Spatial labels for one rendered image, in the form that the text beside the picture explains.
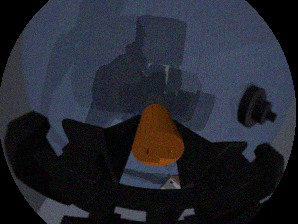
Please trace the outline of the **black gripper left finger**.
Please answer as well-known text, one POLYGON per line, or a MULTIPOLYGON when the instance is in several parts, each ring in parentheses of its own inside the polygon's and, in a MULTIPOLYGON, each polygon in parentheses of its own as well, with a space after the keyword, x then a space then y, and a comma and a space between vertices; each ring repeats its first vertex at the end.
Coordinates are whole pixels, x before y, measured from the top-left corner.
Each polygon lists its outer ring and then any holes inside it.
POLYGON ((141 116, 138 115, 106 129, 82 121, 78 123, 73 119, 61 120, 61 124, 68 141, 101 152, 105 163, 108 164, 113 183, 120 183, 140 121, 141 116))

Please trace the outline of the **orange knob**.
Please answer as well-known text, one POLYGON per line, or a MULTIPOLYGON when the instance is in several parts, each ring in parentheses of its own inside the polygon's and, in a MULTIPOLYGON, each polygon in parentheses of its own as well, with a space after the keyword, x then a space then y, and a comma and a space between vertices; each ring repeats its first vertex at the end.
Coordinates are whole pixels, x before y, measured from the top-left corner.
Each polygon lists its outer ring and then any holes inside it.
POLYGON ((184 155, 184 141, 164 105, 149 105, 142 113, 132 144, 133 156, 140 163, 165 167, 184 155))

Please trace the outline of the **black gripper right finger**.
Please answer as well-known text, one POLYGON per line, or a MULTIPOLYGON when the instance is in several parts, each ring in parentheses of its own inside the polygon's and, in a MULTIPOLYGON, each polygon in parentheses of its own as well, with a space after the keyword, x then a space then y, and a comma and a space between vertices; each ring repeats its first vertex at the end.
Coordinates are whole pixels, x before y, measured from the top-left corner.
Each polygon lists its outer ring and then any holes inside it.
MULTIPOLYGON (((173 119, 174 120, 174 119, 173 119)), ((177 120, 176 128, 181 133, 181 139, 184 141, 184 155, 176 160, 178 176, 180 176, 180 188, 194 188, 196 183, 210 167, 217 163, 221 156, 234 155, 234 153, 243 153, 247 148, 247 141, 220 141, 220 143, 210 143, 209 140, 198 136, 192 129, 184 127, 177 120)))

